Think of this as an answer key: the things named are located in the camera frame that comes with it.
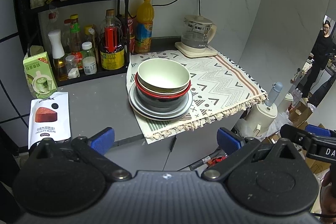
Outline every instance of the stack of bowls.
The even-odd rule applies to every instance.
[[[161,58],[142,62],[129,92],[140,115],[159,121],[183,117],[193,102],[189,71],[180,63]]]

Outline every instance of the oil bottle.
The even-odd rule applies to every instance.
[[[122,24],[115,17],[115,10],[106,10],[100,25],[100,60],[105,70],[119,69],[125,64]]]
[[[61,30],[53,30],[48,33],[52,47],[55,76],[59,81],[68,79],[67,68],[65,67],[65,53],[61,43]]]

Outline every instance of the yellow bottle cap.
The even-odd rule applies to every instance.
[[[86,25],[85,27],[84,27],[84,32],[85,32],[85,34],[90,34],[89,33],[89,29],[90,28],[93,28],[93,24],[89,24],[89,25]]]
[[[76,19],[76,18],[78,18],[78,14],[74,14],[70,16],[70,19]]]

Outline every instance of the tablecloth fringe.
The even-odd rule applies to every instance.
[[[177,133],[180,133],[183,131],[194,130],[199,127],[203,127],[203,125],[206,123],[212,123],[214,120],[219,121],[225,117],[234,115],[241,110],[246,110],[247,108],[252,107],[255,104],[263,103],[265,100],[267,100],[267,98],[268,98],[267,93],[263,93],[255,98],[252,98],[252,99],[250,98],[246,100],[245,102],[241,102],[237,104],[236,106],[231,107],[228,110],[223,110],[217,113],[212,113],[211,111],[208,110],[206,112],[206,115],[208,115],[208,117],[202,117],[200,119],[190,121],[186,124],[175,126],[174,128],[170,128],[170,129],[163,130],[161,132],[154,133],[152,135],[144,134],[144,136],[145,138],[148,138],[151,141],[153,141],[153,140],[161,140],[169,136],[176,135]]]

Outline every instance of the cabinet door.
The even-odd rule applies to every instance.
[[[169,153],[164,170],[180,170],[197,160],[211,154],[218,147],[217,130],[220,127],[232,129],[240,118],[242,111],[235,115],[214,121],[197,128],[194,131],[186,131],[176,135],[173,150]]]
[[[173,138],[169,137],[152,144],[145,139],[111,148],[104,156],[131,172],[138,170],[162,171],[169,155]]]

